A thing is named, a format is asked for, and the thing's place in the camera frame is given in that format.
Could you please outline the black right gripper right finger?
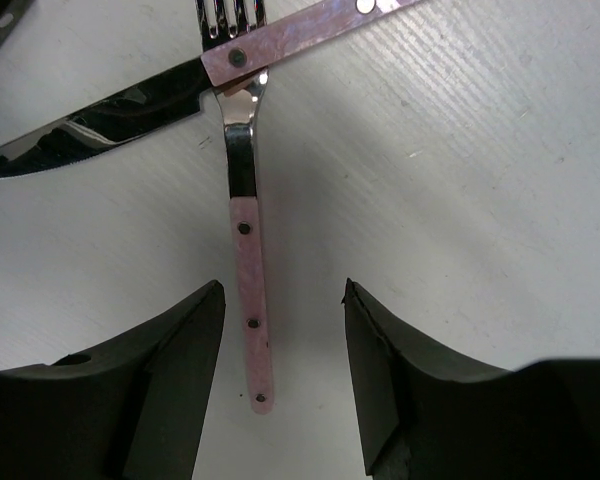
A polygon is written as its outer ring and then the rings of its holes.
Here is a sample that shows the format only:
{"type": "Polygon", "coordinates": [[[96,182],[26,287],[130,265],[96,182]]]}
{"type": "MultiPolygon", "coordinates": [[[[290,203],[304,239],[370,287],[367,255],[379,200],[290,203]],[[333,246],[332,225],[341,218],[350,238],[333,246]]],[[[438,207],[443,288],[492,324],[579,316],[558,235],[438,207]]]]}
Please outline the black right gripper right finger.
{"type": "Polygon", "coordinates": [[[374,479],[600,479],[600,359],[509,371],[457,352],[356,282],[343,298],[374,479]]]}

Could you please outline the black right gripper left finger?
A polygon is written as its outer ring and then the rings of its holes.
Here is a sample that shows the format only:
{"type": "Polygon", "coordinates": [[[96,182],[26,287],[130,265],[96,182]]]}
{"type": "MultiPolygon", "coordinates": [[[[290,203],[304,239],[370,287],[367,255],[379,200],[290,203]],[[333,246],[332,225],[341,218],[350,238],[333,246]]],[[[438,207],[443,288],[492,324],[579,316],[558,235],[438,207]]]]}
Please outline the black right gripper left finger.
{"type": "Polygon", "coordinates": [[[57,362],[0,371],[0,479],[188,479],[224,326],[212,281],[57,362]]]}

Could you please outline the pink handle knife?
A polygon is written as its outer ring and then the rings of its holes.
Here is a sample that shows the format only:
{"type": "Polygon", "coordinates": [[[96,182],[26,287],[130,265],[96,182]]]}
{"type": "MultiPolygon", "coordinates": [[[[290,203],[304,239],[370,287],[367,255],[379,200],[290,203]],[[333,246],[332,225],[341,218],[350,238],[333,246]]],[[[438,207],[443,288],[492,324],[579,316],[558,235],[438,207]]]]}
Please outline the pink handle knife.
{"type": "Polygon", "coordinates": [[[406,1],[320,1],[273,23],[262,2],[250,23],[243,2],[231,25],[225,4],[210,21],[196,4],[203,54],[0,146],[0,179],[71,165],[113,150],[197,114],[208,90],[232,89],[294,54],[359,28],[406,1]]]}

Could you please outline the pink handle fork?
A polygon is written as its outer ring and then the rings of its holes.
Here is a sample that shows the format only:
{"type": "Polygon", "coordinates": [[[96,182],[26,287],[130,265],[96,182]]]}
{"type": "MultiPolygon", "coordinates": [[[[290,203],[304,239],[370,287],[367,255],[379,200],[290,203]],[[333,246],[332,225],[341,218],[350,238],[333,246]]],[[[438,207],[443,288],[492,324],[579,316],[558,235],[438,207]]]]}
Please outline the pink handle fork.
{"type": "Polygon", "coordinates": [[[223,121],[246,381],[257,414],[267,414],[274,406],[256,174],[256,121],[267,84],[268,71],[263,70],[225,89],[214,89],[223,121]]]}

